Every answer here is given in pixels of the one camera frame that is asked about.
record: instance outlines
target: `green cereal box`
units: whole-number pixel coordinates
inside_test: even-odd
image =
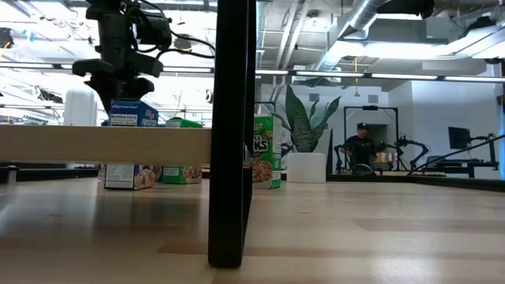
[[[203,128],[194,121],[172,118],[166,122],[167,128]],[[187,185],[202,182],[202,166],[164,166],[162,182],[165,184]]]
[[[271,114],[254,117],[252,144],[252,186],[256,189],[276,189],[281,185],[282,123]]]

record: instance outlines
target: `cereal box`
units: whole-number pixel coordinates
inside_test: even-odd
[[[182,118],[172,118],[166,122],[167,128],[203,128],[194,121]],[[165,184],[194,184],[202,182],[202,166],[164,166],[163,183]]]
[[[156,127],[157,125],[158,111],[147,103],[131,99],[112,101],[109,126]],[[161,173],[161,166],[108,163],[103,178],[106,189],[137,190],[152,187]]]
[[[252,186],[275,189],[281,185],[281,131],[279,118],[270,114],[254,118]]]

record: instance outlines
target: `black robotic arm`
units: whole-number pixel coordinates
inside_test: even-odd
[[[425,144],[420,143],[420,142],[416,142],[413,140],[408,140],[405,136],[401,136],[400,139],[398,140],[398,142],[396,142],[396,146],[398,146],[399,148],[406,147],[409,144],[416,145],[416,146],[419,146],[422,148],[422,152],[415,159],[413,159],[412,161],[409,162],[410,169],[412,170],[412,169],[416,168],[417,161],[419,161],[419,159],[421,159],[424,155],[429,153],[429,149],[428,149],[428,147],[426,147]]]
[[[377,146],[377,151],[384,151],[384,150],[386,150],[386,148],[391,148],[391,149],[396,150],[396,153],[398,154],[399,164],[401,164],[403,166],[403,168],[405,170],[407,170],[407,167],[405,166],[405,164],[403,164],[403,160],[402,160],[402,155],[403,155],[404,151],[399,146],[394,146],[394,145],[388,144],[384,141],[379,142],[379,146]]]

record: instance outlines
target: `computer monitor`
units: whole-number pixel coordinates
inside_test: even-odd
[[[451,149],[470,147],[470,131],[458,127],[449,127],[449,145]]]

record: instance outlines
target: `wooden shelf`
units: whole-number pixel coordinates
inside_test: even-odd
[[[0,125],[0,161],[210,163],[210,129]]]

